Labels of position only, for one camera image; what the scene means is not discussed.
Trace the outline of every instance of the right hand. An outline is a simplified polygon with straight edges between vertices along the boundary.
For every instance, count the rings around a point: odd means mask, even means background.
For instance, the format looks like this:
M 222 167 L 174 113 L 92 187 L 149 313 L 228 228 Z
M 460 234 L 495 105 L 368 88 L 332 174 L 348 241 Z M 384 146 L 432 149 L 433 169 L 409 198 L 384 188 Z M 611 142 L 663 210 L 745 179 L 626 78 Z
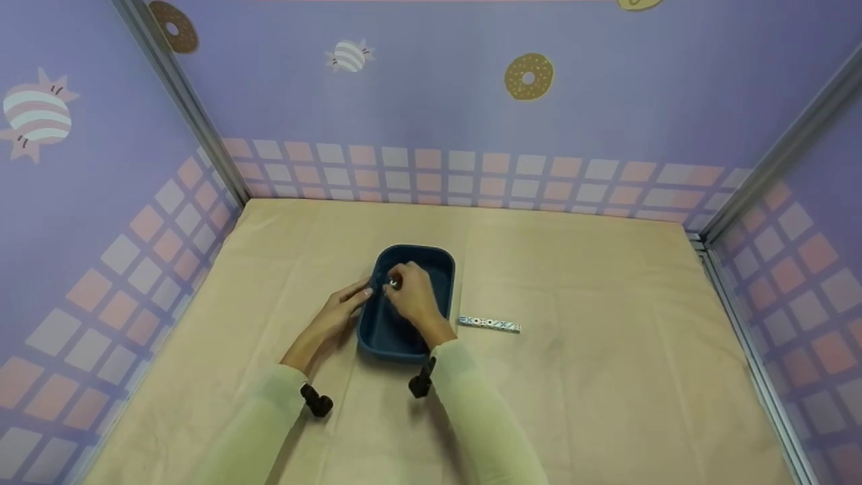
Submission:
M 437 308 L 428 272 L 411 261 L 396 265 L 390 270 L 389 277 L 401 281 L 401 284 L 397 290 L 391 285 L 384 285 L 386 298 L 399 315 L 416 327 L 429 348 L 457 338 L 452 326 Z
M 434 299 L 431 278 L 418 264 L 412 261 L 398 264 L 389 271 L 389 277 L 401 282 L 397 290 L 392 285 L 384 285 L 383 289 L 398 314 L 415 327 L 442 318 Z

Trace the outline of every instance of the blue tray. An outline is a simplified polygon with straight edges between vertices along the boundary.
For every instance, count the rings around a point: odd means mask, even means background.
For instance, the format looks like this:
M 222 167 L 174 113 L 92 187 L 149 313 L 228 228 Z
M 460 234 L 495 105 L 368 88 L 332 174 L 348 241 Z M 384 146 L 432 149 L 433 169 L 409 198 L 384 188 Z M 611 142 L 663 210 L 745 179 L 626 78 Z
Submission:
M 431 352 L 422 340 L 422 335 L 409 321 L 398 315 L 383 294 L 383 286 L 389 284 L 389 270 L 398 263 L 409 261 L 428 271 L 437 308 L 443 317 L 449 319 L 455 285 L 455 260 L 440 248 L 398 244 L 385 249 L 374 263 L 369 283 L 374 288 L 374 294 L 362 307 L 356 334 L 359 347 L 372 356 L 393 362 L 423 364 Z

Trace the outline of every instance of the table surface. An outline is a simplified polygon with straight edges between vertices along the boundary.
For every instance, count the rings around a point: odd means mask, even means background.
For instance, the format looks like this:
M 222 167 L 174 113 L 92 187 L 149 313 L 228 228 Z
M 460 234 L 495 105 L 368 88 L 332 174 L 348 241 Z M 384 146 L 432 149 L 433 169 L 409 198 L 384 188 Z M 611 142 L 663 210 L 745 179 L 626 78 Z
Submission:
M 453 256 L 453 320 L 522 326 L 458 332 L 551 483 L 792 483 L 680 226 L 290 199 L 248 205 L 84 483 L 179 482 L 327 296 L 397 243 Z M 439 402 L 409 393 L 416 370 L 352 336 L 314 376 L 333 411 L 297 423 L 269 483 L 468 483 Z

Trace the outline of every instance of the left hand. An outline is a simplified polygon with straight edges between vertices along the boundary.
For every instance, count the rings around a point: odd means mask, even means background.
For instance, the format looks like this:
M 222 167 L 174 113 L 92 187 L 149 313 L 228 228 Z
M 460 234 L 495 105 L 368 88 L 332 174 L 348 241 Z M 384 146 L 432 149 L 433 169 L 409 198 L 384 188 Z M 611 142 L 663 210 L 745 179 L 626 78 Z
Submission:
M 372 296 L 368 280 L 364 278 L 329 295 L 317 316 L 284 354 L 281 363 L 308 375 L 318 350 L 337 340 L 350 327 L 353 312 Z

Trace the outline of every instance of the pink checkered pattern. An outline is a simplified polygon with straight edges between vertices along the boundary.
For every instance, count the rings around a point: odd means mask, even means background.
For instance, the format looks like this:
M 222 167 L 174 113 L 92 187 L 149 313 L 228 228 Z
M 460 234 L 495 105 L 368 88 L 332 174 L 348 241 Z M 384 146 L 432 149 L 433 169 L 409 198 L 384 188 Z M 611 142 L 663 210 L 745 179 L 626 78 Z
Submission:
M 717 252 L 821 483 L 862 483 L 862 285 L 851 260 L 783 182 Z
M 582 212 L 673 222 L 688 230 L 702 229 L 738 188 L 733 180 L 750 172 L 435 147 L 224 142 L 253 197 Z M 255 154 L 252 146 L 268 149 Z
M 252 153 L 241 139 L 226 146 L 234 156 Z M 253 163 L 244 174 L 263 179 Z M 0 362 L 0 411 L 8 418 L 0 450 L 15 451 L 0 457 L 0 481 L 68 483 L 70 470 L 86 471 L 97 449 L 91 444 L 119 419 L 239 209 L 199 150 L 105 242 L 21 354 Z

